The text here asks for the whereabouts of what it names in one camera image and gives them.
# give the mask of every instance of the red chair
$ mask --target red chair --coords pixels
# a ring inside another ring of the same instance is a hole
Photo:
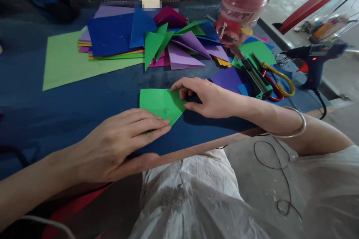
[[[298,8],[292,15],[290,15],[282,24],[273,25],[281,32],[281,34],[285,34],[306,17],[310,16],[330,1],[331,0],[309,0]]]

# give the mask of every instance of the plastic bottle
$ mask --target plastic bottle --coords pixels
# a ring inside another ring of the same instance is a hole
[[[243,44],[267,3],[268,0],[222,0],[216,28],[221,42]]]

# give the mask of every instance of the bracelet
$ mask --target bracelet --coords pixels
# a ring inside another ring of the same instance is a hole
[[[307,128],[307,121],[306,121],[306,119],[304,118],[303,114],[302,114],[301,112],[299,112],[298,110],[296,110],[296,109],[294,109],[294,108],[291,108],[291,107],[289,107],[289,106],[283,106],[283,107],[284,107],[284,108],[288,108],[288,109],[290,109],[290,110],[293,110],[293,111],[297,112],[297,113],[300,115],[300,117],[302,118],[302,121],[303,121],[301,130],[300,130],[297,134],[294,134],[294,135],[291,135],[291,136],[278,136],[278,135],[272,134],[272,133],[270,133],[270,132],[268,132],[268,133],[269,133],[271,136],[275,137],[275,138],[293,138],[293,137],[297,137],[297,136],[302,135],[302,134],[305,132],[306,128]]]

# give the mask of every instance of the glue gun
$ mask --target glue gun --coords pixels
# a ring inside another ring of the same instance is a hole
[[[307,82],[302,88],[316,90],[322,81],[324,63],[339,58],[347,47],[347,43],[319,44],[298,47],[280,54],[292,59],[302,59],[304,64],[298,71],[308,72]]]

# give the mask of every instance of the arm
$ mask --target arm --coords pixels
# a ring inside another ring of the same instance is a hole
[[[157,154],[125,161],[171,127],[142,109],[131,109],[105,120],[82,141],[54,152],[0,181],[0,232],[55,194],[84,182],[117,181],[142,171]]]
[[[171,90],[180,90],[183,100],[195,92],[203,104],[188,102],[185,108],[208,118],[240,117],[280,136],[296,134],[302,127],[302,119],[295,111],[236,94],[208,80],[182,78]],[[302,135],[280,139],[300,156],[333,153],[353,145],[346,135],[329,124],[308,115],[304,117],[307,128]]]

